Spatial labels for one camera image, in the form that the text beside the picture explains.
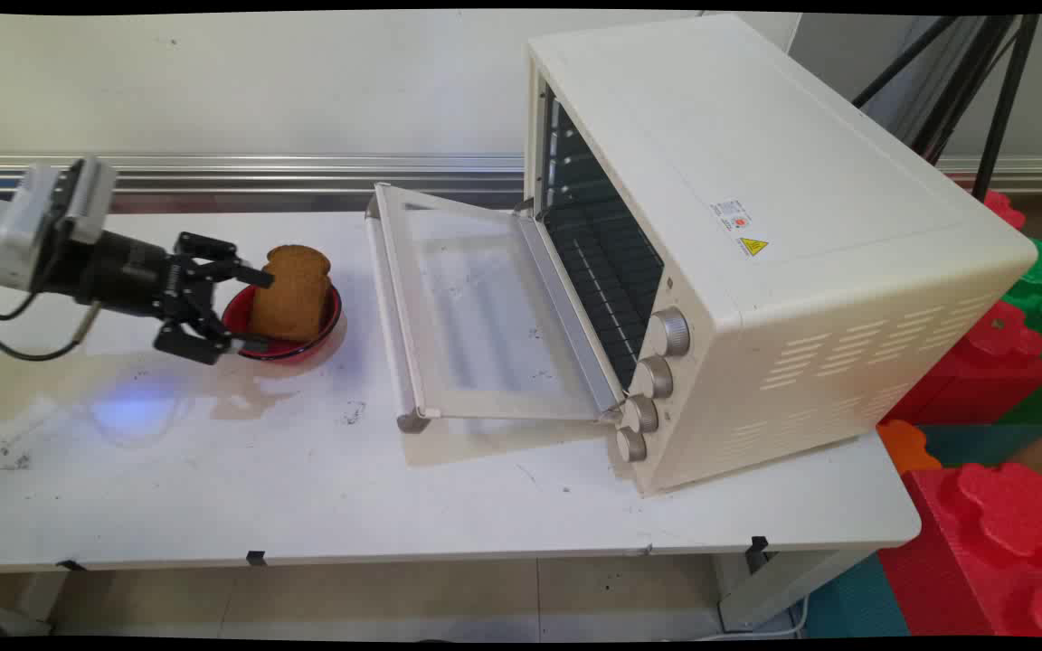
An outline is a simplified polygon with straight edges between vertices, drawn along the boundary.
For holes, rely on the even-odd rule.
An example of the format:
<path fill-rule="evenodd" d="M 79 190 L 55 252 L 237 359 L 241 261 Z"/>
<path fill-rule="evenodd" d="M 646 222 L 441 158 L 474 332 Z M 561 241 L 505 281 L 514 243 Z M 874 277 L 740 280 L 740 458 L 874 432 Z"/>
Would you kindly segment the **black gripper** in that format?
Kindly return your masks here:
<path fill-rule="evenodd" d="M 80 305 L 162 320 L 154 350 L 215 365 L 225 354 L 264 354 L 269 339 L 232 331 L 187 296 L 187 283 L 235 280 L 271 287 L 274 277 L 241 259 L 235 244 L 194 233 L 178 235 L 169 252 L 145 241 L 104 231 L 92 244 L 58 228 L 43 240 L 43 291 Z"/>

